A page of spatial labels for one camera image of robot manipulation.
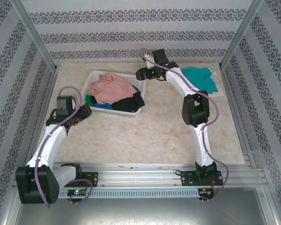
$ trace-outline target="patterned wallpaper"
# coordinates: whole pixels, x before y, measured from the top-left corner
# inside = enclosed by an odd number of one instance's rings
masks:
[[[0,214],[34,136],[51,72],[8,0],[0,0]]]
[[[281,0],[263,2],[226,72],[281,217]]]
[[[138,62],[164,48],[178,62],[220,62],[252,0],[24,0],[56,64]]]

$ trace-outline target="marble floor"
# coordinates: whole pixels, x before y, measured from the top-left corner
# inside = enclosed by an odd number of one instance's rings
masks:
[[[46,118],[56,107],[58,91],[72,85],[82,90],[93,70],[135,74],[145,63],[65,63],[56,80]],[[217,63],[179,63],[181,68],[211,68],[219,89],[212,94],[220,108],[218,121],[208,128],[212,154],[227,164],[244,164],[230,107]],[[62,94],[75,94],[65,90]],[[56,162],[80,163],[194,163],[196,149],[192,131],[181,117],[183,98],[168,82],[147,80],[145,106],[136,117],[129,118],[102,112],[70,128],[58,151]],[[210,105],[210,117],[215,109]]]

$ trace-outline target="metal corner post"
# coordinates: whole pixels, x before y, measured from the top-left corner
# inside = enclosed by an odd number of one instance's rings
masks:
[[[28,33],[30,34],[32,40],[36,44],[38,50],[40,51],[40,53],[43,56],[44,60],[46,61],[47,65],[49,66],[50,71],[55,71],[56,65],[53,61],[53,58],[50,55],[50,52],[48,51],[40,34],[38,33],[31,17],[29,16],[28,12],[26,11],[25,6],[22,3],[22,0],[10,0],[10,2],[13,5],[17,14],[19,15],[20,19],[22,20],[23,24],[25,25]]]
[[[231,57],[233,56],[238,44],[240,43],[241,39],[243,38],[245,32],[247,31],[250,23],[252,22],[253,18],[255,17],[256,13],[258,12],[263,0],[253,0],[247,13],[244,15],[244,19],[242,20],[240,26],[237,29],[222,61],[221,67],[226,68],[228,65]]]

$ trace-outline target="laundry basket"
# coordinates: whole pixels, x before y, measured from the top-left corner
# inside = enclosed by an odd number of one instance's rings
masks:
[[[89,90],[89,83],[96,83],[99,81],[99,76],[100,75],[105,75],[105,73],[113,73],[119,76],[124,77],[126,80],[130,82],[133,86],[137,87],[140,90],[140,95],[143,99],[145,99],[145,92],[146,92],[146,80],[144,81],[139,81],[136,79],[135,75],[130,75],[130,74],[120,74],[120,73],[114,73],[114,72],[108,72],[108,71],[92,71],[89,76],[87,77],[84,86],[81,91],[82,95],[82,100],[83,104],[85,104],[85,96]],[[92,111],[97,111],[97,112],[103,112],[103,113],[112,113],[112,114],[117,114],[117,115],[123,115],[123,116],[130,116],[134,117],[137,114],[141,112],[141,108],[138,109],[136,112],[123,112],[123,111],[117,111],[117,110],[110,110],[110,109],[101,109],[101,108],[96,108],[96,107],[91,107]]]

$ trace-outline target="pink cloth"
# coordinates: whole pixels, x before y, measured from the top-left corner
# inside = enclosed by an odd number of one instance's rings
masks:
[[[134,93],[136,90],[128,80],[113,73],[100,75],[97,83],[89,84],[88,91],[88,95],[94,96],[99,104],[112,104],[133,97]]]

